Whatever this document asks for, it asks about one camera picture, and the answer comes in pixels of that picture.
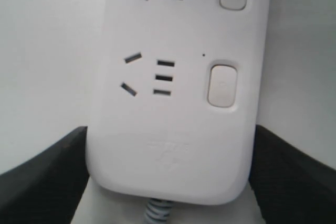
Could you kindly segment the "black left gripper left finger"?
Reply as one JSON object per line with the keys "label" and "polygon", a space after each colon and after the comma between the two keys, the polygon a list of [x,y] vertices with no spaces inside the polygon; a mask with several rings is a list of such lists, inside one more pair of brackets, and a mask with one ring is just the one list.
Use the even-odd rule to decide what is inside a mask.
{"label": "black left gripper left finger", "polygon": [[1,174],[1,223],[71,223],[86,189],[87,127]]}

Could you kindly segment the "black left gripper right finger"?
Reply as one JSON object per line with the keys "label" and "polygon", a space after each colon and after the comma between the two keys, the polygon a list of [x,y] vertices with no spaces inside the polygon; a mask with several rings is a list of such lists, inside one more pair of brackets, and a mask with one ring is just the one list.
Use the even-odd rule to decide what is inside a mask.
{"label": "black left gripper right finger", "polygon": [[249,183],[265,223],[335,223],[335,169],[261,125]]}

